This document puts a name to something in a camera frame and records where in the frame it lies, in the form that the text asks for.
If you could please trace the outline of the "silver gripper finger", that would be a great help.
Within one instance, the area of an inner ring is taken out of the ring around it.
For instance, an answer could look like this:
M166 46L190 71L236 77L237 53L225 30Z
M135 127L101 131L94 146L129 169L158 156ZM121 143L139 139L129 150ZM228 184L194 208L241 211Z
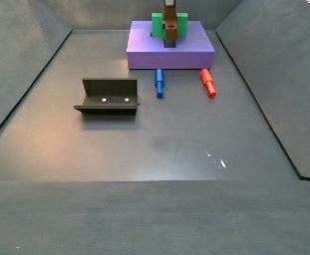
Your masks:
M176 0L164 0L165 6L174 6L176 5Z

